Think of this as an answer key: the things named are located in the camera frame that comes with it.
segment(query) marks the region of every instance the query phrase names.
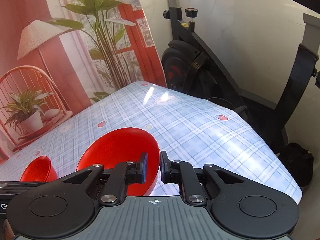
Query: lamp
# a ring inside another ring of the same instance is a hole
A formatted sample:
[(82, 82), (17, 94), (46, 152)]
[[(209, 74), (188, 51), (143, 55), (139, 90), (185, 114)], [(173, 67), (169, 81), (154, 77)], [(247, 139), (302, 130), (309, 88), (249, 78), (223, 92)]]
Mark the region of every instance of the lamp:
[(50, 72), (44, 61), (41, 50), (39, 49), (39, 46), (42, 43), (48, 41), (49, 39), (63, 32), (65, 32), (65, 30), (57, 26), (51, 25), (49, 23), (42, 22), (39, 20), (33, 21), (22, 30), (17, 60), (24, 57), (30, 51), (37, 49), (39, 52), (41, 61), (44, 65), (44, 68), (48, 73), (49, 77), (52, 79), (52, 76), (50, 75)]

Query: black bag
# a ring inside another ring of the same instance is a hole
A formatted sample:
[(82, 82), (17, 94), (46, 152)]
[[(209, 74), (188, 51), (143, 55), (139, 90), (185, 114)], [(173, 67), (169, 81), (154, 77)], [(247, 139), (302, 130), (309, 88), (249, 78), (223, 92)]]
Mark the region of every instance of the black bag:
[(278, 158), (300, 187), (310, 183), (313, 174), (313, 155), (309, 151), (297, 143), (289, 143)]

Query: table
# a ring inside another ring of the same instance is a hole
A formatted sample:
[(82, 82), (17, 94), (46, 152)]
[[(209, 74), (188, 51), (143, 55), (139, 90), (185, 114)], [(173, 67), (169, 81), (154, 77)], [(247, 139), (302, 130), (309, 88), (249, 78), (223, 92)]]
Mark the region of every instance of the table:
[[(302, 192), (262, 138), (235, 112), (148, 82), (132, 83), (73, 116), (0, 165), (0, 180), (20, 180), (36, 157), (47, 155), (59, 177), (76, 170), (85, 150), (122, 127), (151, 133), (170, 160), (202, 168), (213, 163), (282, 191), (299, 203)], [(151, 195), (178, 195), (158, 174)]]

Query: small red bowl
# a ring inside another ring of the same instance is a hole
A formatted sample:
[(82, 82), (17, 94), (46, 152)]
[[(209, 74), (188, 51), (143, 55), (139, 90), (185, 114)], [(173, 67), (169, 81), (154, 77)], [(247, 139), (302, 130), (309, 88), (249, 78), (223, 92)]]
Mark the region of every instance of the small red bowl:
[(120, 162), (138, 161), (142, 152), (148, 153), (146, 182), (129, 185), (127, 195), (150, 195), (157, 181), (160, 150), (156, 139), (139, 128), (121, 128), (100, 137), (84, 152), (77, 171), (95, 163), (110, 169)]
[(20, 181), (50, 182), (57, 178), (57, 173), (52, 167), (49, 157), (40, 156), (28, 165), (24, 170)]

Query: lampshade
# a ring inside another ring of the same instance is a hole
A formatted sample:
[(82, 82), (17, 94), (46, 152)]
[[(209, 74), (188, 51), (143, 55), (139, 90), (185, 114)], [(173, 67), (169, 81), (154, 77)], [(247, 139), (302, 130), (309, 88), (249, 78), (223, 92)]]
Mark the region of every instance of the lampshade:
[(45, 41), (63, 32), (65, 32), (64, 29), (50, 23), (39, 20), (33, 21), (22, 30), (17, 60), (39, 47)]

